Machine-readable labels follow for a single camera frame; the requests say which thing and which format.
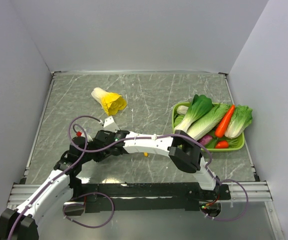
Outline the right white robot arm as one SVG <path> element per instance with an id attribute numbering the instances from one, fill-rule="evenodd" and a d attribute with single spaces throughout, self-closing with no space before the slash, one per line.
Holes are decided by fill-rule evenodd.
<path id="1" fill-rule="evenodd" d="M 180 171 L 194 174 L 207 199 L 214 199 L 220 192 L 216 175 L 209 171 L 208 163 L 202 155 L 202 150 L 206 153 L 209 151 L 181 130 L 167 135 L 100 130 L 89 149 L 96 150 L 95 160 L 99 161 L 109 156 L 133 153 L 165 156 L 170 158 Z"/>

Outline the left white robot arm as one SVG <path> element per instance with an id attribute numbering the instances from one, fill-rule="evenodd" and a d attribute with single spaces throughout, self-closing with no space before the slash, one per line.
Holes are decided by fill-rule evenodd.
<path id="1" fill-rule="evenodd" d="M 68 201 L 86 200 L 89 193 L 77 175 L 89 161 L 100 162 L 109 153 L 99 151 L 102 142 L 75 137 L 45 182 L 16 209 L 7 208 L 0 217 L 0 240 L 37 240 L 47 220 Z"/>

